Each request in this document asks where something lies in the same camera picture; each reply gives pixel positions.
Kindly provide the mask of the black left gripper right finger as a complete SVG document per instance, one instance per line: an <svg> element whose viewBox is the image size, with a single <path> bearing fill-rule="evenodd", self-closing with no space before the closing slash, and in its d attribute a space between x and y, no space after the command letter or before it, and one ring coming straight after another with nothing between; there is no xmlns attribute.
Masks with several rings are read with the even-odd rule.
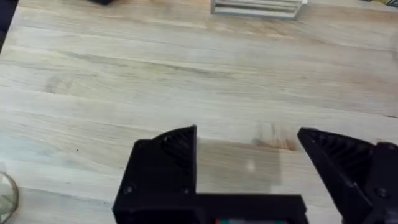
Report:
<svg viewBox="0 0 398 224"><path fill-rule="evenodd" d="M297 137L347 224L397 223L397 145L314 128Z"/></svg>

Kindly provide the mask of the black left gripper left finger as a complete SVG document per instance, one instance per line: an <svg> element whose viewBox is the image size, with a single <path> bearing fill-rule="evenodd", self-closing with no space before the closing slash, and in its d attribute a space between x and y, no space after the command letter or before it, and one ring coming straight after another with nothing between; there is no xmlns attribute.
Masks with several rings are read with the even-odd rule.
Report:
<svg viewBox="0 0 398 224"><path fill-rule="evenodd" d="M145 194L190 195L197 192L197 127L173 129L132 148L112 212L116 223L127 223L122 203Z"/></svg>

